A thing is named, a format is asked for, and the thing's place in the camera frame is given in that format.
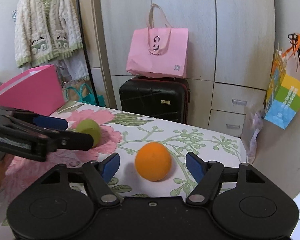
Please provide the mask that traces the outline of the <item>pink paper shopping bag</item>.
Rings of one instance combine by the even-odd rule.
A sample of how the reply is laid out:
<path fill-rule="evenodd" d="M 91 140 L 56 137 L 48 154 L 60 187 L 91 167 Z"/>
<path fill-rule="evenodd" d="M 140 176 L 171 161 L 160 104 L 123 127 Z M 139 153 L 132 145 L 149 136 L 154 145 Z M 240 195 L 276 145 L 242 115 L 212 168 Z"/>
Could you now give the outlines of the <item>pink paper shopping bag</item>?
<path fill-rule="evenodd" d="M 157 8 L 165 26 L 153 24 L 153 10 Z M 174 28 L 168 22 L 162 8 L 153 3 L 147 19 L 147 27 L 133 33 L 126 71 L 145 77 L 175 77 L 184 79 L 187 68 L 189 30 Z"/>

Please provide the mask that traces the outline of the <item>colourful hanging gift bag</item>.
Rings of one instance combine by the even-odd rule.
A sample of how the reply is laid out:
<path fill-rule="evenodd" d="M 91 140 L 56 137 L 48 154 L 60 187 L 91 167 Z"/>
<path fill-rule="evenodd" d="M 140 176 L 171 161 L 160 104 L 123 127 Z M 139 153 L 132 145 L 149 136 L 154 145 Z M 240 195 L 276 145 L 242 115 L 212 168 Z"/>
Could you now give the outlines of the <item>colourful hanging gift bag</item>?
<path fill-rule="evenodd" d="M 286 129 L 300 110 L 300 34 L 288 38 L 287 50 L 275 50 L 264 117 L 281 129 Z"/>

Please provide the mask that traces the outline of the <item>grey wardrobe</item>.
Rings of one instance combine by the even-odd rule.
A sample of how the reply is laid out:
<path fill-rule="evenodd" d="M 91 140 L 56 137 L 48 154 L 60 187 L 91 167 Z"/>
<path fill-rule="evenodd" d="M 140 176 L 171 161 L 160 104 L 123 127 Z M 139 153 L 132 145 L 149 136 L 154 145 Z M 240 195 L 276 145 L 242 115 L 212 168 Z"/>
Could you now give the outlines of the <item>grey wardrobe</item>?
<path fill-rule="evenodd" d="M 92 0 L 108 105 L 157 115 L 156 82 L 189 84 L 188 123 L 239 137 L 248 108 L 266 95 L 274 0 Z"/>

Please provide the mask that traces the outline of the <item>cream green knit cardigan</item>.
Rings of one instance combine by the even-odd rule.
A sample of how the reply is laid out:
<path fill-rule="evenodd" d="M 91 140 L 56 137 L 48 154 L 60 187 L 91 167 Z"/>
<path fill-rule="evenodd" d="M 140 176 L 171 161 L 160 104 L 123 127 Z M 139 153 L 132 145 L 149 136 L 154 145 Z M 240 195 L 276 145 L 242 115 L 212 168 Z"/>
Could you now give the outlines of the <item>cream green knit cardigan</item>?
<path fill-rule="evenodd" d="M 74 81 L 89 78 L 72 0 L 20 0 L 14 34 L 18 68 L 57 62 Z"/>

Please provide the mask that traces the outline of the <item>black suitcase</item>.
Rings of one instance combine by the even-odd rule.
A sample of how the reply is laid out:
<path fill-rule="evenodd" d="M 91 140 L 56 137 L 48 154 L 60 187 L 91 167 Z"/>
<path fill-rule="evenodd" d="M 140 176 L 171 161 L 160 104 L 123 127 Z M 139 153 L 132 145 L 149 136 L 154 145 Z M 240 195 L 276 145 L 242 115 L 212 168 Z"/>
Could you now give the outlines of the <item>black suitcase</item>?
<path fill-rule="evenodd" d="M 119 88 L 119 95 L 125 112 L 187 123 L 190 88 L 185 79 L 137 76 Z"/>

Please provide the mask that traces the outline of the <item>teal gift bag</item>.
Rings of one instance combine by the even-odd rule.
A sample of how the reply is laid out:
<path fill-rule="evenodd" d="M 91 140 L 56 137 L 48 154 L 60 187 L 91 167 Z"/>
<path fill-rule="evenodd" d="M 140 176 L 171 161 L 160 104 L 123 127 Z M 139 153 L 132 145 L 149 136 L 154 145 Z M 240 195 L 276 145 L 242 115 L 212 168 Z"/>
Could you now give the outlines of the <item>teal gift bag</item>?
<path fill-rule="evenodd" d="M 86 88 L 88 93 L 87 95 L 83 95 L 83 89 Z M 95 106 L 101 106 L 101 107 L 105 107 L 106 103 L 104 100 L 104 97 L 102 95 L 97 95 L 97 99 L 95 98 L 94 94 L 93 94 L 93 90 L 92 88 L 87 84 L 87 83 L 83 83 L 81 84 L 79 90 L 77 90 L 74 87 L 68 87 L 65 90 L 65 96 L 66 99 L 69 100 L 69 91 L 73 90 L 79 97 L 79 102 L 82 103 L 87 103 L 90 105 L 95 105 Z"/>

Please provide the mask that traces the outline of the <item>pink storage box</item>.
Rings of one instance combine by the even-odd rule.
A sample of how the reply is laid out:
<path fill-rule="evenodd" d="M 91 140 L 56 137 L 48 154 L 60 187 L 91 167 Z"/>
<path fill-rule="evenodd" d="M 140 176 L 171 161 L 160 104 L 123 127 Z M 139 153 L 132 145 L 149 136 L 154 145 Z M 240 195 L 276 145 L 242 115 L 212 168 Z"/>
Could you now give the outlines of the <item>pink storage box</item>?
<path fill-rule="evenodd" d="M 0 106 L 50 115 L 65 104 L 54 65 L 31 68 L 0 86 Z"/>

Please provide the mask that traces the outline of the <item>green soft ball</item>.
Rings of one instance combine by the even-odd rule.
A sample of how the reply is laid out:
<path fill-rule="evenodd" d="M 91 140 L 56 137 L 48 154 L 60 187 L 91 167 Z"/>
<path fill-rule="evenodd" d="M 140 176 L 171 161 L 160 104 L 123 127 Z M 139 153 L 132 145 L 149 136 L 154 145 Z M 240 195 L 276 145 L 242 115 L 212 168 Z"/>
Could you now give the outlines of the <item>green soft ball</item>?
<path fill-rule="evenodd" d="M 98 123 L 92 119 L 80 121 L 76 126 L 76 131 L 91 135 L 94 140 L 92 147 L 96 147 L 101 140 L 101 128 Z"/>

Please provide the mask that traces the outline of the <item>orange soft ball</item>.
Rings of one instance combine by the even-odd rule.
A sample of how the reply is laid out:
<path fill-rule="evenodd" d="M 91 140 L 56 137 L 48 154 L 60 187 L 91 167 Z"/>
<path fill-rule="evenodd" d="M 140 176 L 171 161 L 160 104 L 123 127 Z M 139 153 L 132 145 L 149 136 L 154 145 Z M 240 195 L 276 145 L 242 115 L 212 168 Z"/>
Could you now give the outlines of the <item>orange soft ball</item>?
<path fill-rule="evenodd" d="M 160 181 L 170 172 L 172 158 L 163 144 L 149 142 L 138 150 L 134 165 L 142 178 L 149 181 Z"/>

